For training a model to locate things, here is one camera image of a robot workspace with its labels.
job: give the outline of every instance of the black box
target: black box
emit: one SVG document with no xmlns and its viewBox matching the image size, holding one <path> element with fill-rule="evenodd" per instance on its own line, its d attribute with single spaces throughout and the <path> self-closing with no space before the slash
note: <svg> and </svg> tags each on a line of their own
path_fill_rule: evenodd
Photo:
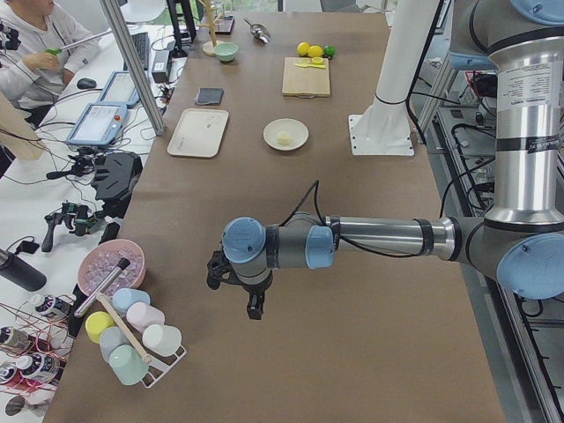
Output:
<svg viewBox="0 0 564 423">
<path fill-rule="evenodd" d="M 157 84 L 168 82 L 170 68 L 173 65 L 173 57 L 170 50 L 160 50 L 155 52 L 155 58 L 152 61 L 152 80 Z"/>
</svg>

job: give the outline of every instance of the metal scoop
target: metal scoop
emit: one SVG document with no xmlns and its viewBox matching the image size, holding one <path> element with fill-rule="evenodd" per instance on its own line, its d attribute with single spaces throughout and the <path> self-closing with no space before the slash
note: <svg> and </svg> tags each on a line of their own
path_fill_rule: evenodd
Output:
<svg viewBox="0 0 564 423">
<path fill-rule="evenodd" d="M 271 40 L 271 33 L 268 32 L 268 29 L 262 24 L 253 24 L 247 18 L 245 18 L 245 22 L 250 25 L 250 33 L 255 37 L 257 40 L 262 41 L 266 44 L 268 41 Z"/>
</svg>

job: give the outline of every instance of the green bowl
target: green bowl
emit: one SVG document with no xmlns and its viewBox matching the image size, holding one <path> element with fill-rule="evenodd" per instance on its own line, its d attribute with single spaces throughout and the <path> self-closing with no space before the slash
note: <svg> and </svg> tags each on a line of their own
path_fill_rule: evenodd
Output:
<svg viewBox="0 0 564 423">
<path fill-rule="evenodd" d="M 237 55 L 237 50 L 239 47 L 237 44 L 233 44 L 232 42 L 222 42 L 215 46 L 213 53 L 219 59 L 220 62 L 231 62 L 235 59 L 235 55 Z"/>
</svg>

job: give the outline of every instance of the wooden cutting board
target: wooden cutting board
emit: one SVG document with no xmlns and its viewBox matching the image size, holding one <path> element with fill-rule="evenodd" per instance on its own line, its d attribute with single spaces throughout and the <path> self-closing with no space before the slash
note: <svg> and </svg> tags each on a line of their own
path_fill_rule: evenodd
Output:
<svg viewBox="0 0 564 423">
<path fill-rule="evenodd" d="M 325 69 L 294 66 L 301 57 L 286 57 L 282 94 L 296 97 L 330 97 L 329 60 L 323 59 Z"/>
</svg>

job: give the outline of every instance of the tablet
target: tablet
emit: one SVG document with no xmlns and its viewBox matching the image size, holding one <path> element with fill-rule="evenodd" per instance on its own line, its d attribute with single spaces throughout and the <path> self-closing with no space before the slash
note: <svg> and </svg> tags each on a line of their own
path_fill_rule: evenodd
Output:
<svg viewBox="0 0 564 423">
<path fill-rule="evenodd" d="M 113 103 L 125 103 L 131 108 L 139 101 L 139 94 L 133 85 L 133 79 L 127 71 L 117 70 L 112 72 L 109 80 L 104 86 L 98 102 L 110 101 Z"/>
<path fill-rule="evenodd" d="M 66 142 L 70 145 L 108 145 L 117 136 L 126 117 L 125 103 L 90 103 L 74 124 Z"/>
</svg>

